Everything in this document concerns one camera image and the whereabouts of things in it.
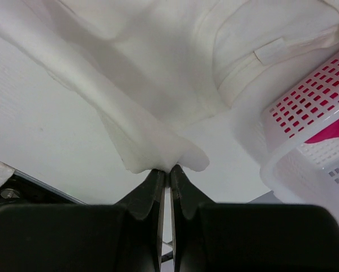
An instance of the fabric fold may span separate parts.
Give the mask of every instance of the fabric fold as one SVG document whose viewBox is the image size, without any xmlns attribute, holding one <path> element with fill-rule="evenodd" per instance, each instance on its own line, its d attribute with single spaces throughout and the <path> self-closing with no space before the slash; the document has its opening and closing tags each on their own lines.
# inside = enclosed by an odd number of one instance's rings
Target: fabric fold
<svg viewBox="0 0 339 272">
<path fill-rule="evenodd" d="M 272 1 L 247 2 L 218 31 L 213 76 L 228 106 L 272 65 L 339 43 L 339 0 L 281 0 L 272 5 Z M 237 54 L 224 58 L 227 48 Z"/>
<path fill-rule="evenodd" d="M 117 89 L 68 43 L 46 28 L 23 2 L 0 1 L 0 37 L 96 108 L 131 172 L 152 168 L 169 172 L 176 163 L 202 171 L 209 164 L 200 148 L 176 135 Z"/>
</svg>

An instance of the pink cloth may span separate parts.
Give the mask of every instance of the pink cloth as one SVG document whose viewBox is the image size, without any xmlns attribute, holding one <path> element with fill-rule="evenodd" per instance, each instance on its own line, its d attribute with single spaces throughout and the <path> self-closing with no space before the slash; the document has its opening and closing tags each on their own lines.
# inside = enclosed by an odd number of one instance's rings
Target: pink cloth
<svg viewBox="0 0 339 272">
<path fill-rule="evenodd" d="M 339 137 L 339 120 L 317 133 L 315 136 L 306 141 L 306 143 L 318 143 L 326 139 Z"/>
</svg>

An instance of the metal screw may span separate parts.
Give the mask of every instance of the metal screw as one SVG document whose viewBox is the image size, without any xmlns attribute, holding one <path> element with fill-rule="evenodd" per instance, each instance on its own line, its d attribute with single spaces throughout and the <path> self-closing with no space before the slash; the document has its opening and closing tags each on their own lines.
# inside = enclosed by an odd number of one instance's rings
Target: metal screw
<svg viewBox="0 0 339 272">
<path fill-rule="evenodd" d="M 20 193 L 15 189 L 6 188 L 1 190 L 1 197 L 4 199 L 19 198 Z"/>
</svg>

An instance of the white plastic basket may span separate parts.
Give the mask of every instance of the white plastic basket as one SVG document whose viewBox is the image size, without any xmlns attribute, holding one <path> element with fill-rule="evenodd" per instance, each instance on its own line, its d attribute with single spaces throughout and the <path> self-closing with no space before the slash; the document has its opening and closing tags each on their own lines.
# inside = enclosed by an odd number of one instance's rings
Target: white plastic basket
<svg viewBox="0 0 339 272">
<path fill-rule="evenodd" d="M 261 178 L 280 200 L 325 207 L 339 222 L 339 138 L 305 143 L 338 119 L 339 52 L 263 112 Z"/>
</svg>

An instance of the white cloth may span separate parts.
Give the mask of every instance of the white cloth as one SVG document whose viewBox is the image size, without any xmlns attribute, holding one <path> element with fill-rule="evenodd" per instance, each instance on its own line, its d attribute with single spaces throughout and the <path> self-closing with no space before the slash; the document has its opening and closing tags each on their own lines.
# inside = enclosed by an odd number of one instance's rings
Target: white cloth
<svg viewBox="0 0 339 272">
<path fill-rule="evenodd" d="M 205 153 L 174 130 L 337 43 L 339 0 L 326 2 L 0 0 L 0 37 L 96 108 L 127 169 L 202 171 Z"/>
</svg>

